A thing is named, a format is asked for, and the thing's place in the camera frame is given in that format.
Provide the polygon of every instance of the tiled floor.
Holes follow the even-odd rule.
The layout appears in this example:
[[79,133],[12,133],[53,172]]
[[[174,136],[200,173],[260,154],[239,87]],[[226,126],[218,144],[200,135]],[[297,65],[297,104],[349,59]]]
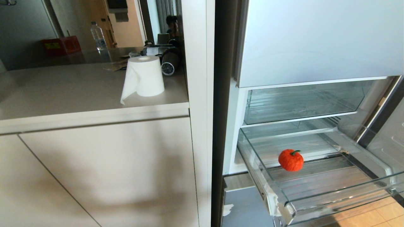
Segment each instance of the tiled floor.
[[404,208],[393,198],[363,206],[369,211],[338,222],[341,227],[404,227]]

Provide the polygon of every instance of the white cabinet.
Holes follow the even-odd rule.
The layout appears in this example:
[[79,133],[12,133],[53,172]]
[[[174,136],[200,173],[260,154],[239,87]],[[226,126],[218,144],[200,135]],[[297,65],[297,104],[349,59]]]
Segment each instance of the white cabinet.
[[98,227],[17,135],[0,136],[0,225]]
[[189,117],[21,138],[102,227],[198,226]]

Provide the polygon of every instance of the red box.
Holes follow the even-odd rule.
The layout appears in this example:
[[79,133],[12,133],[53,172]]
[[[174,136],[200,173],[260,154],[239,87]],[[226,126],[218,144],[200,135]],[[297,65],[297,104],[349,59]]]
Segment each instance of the red box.
[[81,51],[76,36],[42,40],[45,50],[50,57],[69,55]]

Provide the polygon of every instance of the pumpkin stem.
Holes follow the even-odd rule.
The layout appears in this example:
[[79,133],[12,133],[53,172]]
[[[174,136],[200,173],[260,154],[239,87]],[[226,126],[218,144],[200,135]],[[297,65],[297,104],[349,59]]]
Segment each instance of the pumpkin stem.
[[291,155],[295,155],[296,152],[300,152],[300,150],[292,152]]

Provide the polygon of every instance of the kitchen counter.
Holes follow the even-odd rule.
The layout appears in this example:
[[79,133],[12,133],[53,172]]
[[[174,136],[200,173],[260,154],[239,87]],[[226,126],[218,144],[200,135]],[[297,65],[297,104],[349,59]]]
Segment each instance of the kitchen counter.
[[[152,114],[161,111],[181,110],[181,115],[188,114],[189,102],[182,70],[175,76],[164,77],[165,91],[162,94],[141,97],[134,93],[122,105],[120,97],[125,70],[111,72],[102,69],[103,65],[62,65],[0,74],[0,134],[33,128],[132,121],[146,115],[167,117]],[[136,113],[145,116],[134,116]]]

